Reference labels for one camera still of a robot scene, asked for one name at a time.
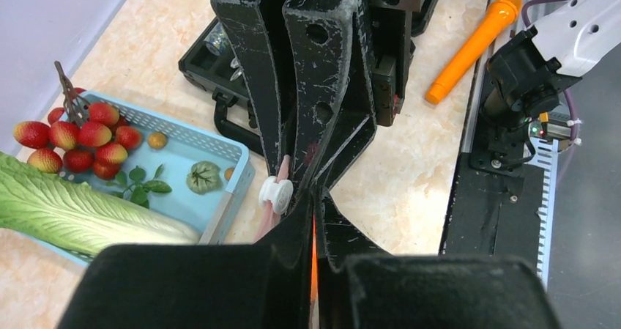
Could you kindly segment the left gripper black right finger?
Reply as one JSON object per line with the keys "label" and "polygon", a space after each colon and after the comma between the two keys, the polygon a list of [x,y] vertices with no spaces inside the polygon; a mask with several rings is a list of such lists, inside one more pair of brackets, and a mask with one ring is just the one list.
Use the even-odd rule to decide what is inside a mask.
{"label": "left gripper black right finger", "polygon": [[315,191],[320,328],[560,328],[525,261],[394,256]]}

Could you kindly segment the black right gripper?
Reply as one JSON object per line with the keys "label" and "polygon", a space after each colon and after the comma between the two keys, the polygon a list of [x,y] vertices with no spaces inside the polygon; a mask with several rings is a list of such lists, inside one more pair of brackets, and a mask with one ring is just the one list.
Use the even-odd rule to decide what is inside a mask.
{"label": "black right gripper", "polygon": [[[296,189],[332,188],[373,141],[377,125],[394,123],[406,97],[412,39],[425,31],[438,1],[286,0],[297,81],[290,175]],[[283,159],[275,1],[211,4],[242,68],[267,171],[275,176]]]}

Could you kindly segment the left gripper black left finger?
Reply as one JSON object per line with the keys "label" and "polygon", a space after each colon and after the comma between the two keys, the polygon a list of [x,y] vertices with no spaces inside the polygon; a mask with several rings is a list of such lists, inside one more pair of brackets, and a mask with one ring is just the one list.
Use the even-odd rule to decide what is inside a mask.
{"label": "left gripper black left finger", "polygon": [[87,267],[60,328],[307,328],[311,192],[252,245],[115,245]]}

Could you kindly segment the clear zip bag pink dots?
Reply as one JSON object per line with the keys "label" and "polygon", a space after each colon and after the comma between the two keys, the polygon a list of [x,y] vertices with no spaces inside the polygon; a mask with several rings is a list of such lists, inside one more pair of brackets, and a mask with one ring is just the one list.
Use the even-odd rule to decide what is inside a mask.
{"label": "clear zip bag pink dots", "polygon": [[294,192],[293,182],[289,179],[290,163],[291,156],[284,155],[278,173],[266,178],[261,186],[259,206],[263,209],[263,215],[253,240],[255,243],[279,224],[288,209]]}

